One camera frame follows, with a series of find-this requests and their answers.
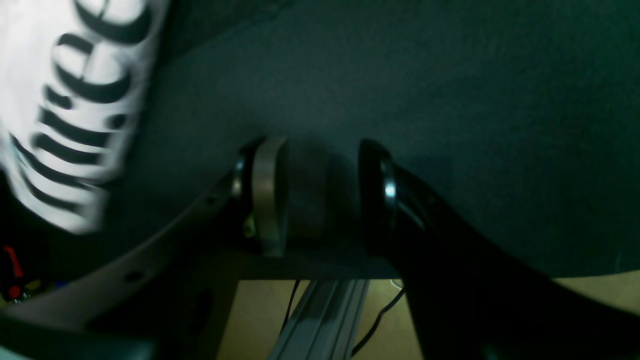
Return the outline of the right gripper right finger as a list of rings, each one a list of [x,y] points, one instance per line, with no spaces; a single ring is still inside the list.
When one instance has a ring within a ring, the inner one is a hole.
[[[637,360],[639,317],[554,282],[466,222],[381,143],[358,149],[362,237],[403,282],[426,360]]]

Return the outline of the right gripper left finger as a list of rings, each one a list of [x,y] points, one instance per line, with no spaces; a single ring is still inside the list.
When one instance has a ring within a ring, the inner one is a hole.
[[[70,284],[1,311],[3,360],[194,360],[224,250],[282,256],[286,137],[258,137],[162,230]]]

